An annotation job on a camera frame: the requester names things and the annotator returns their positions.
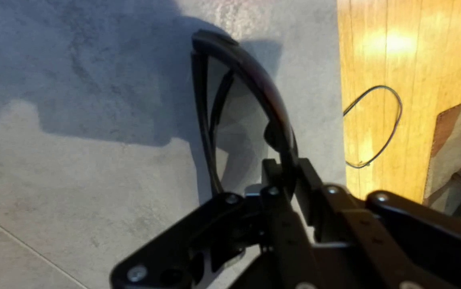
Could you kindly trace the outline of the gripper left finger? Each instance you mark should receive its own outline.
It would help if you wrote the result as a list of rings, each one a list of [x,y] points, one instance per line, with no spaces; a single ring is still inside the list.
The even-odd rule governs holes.
[[[260,192],[214,196],[114,267],[111,289],[203,289],[242,258],[261,254],[236,288],[315,287],[315,259],[290,205],[281,166],[262,163]]]

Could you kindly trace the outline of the black glasses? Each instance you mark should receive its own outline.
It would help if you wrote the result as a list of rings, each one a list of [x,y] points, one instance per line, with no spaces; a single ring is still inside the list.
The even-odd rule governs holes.
[[[282,45],[233,39],[219,31],[192,34],[194,102],[208,172],[208,197],[254,190],[261,163],[274,150],[281,176],[294,185],[297,141],[273,77]]]

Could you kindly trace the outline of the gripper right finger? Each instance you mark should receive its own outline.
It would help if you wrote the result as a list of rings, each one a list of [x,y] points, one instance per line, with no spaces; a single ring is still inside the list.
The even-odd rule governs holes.
[[[309,159],[300,159],[296,192],[317,242],[345,242],[371,267],[375,289],[461,289],[461,220],[388,191],[362,201],[335,183],[324,184]]]

